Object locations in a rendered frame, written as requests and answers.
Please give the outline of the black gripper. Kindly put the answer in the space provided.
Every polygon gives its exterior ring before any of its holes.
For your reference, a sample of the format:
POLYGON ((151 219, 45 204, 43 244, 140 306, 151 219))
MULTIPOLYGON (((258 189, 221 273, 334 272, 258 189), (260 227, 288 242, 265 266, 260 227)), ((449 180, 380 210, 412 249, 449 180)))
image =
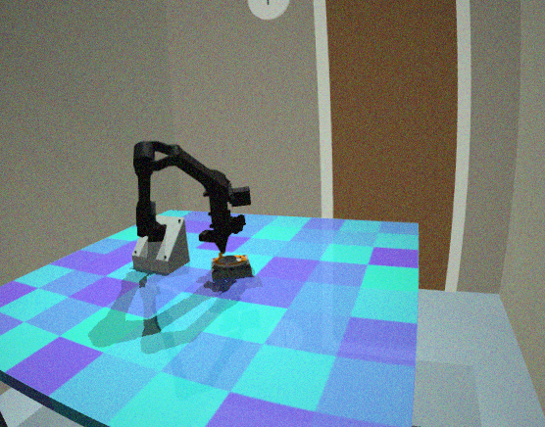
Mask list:
POLYGON ((220 252, 222 254, 225 253, 225 248, 227 244, 228 237, 232 234, 230 231, 225 230, 222 231, 220 229, 220 222, 225 218, 228 218, 228 214, 230 214, 230 210, 224 209, 220 211, 213 211, 211 210, 209 213, 209 216, 212 217, 212 224, 210 224, 210 228, 214 228, 214 230, 208 230, 201 232, 199 236, 199 242, 205 242, 205 243, 215 243, 217 247, 219 248, 220 252))

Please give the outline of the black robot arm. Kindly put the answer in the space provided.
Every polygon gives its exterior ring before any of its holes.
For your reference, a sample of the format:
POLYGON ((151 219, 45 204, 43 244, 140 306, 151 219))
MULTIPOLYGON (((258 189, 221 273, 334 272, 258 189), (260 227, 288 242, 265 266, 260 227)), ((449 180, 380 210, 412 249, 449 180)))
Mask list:
MULTIPOLYGON (((227 209, 227 202, 232 207, 251 205, 249 186, 232 188, 230 181, 219 170, 210 170, 199 163, 177 144, 165 144, 160 141, 139 142, 133 147, 133 166, 138 177, 139 202, 136 206, 137 236, 148 236, 148 242, 162 242, 167 229, 166 224, 156 220, 156 201, 150 201, 150 178, 153 171, 167 166, 176 166, 205 187, 204 197, 210 196, 213 211, 227 209), (166 154, 165 158, 155 161, 155 152, 166 154)), ((222 231, 233 234, 243 230, 246 224, 243 214, 225 218, 220 222, 222 231), (223 229, 224 227, 224 229, 223 229)))

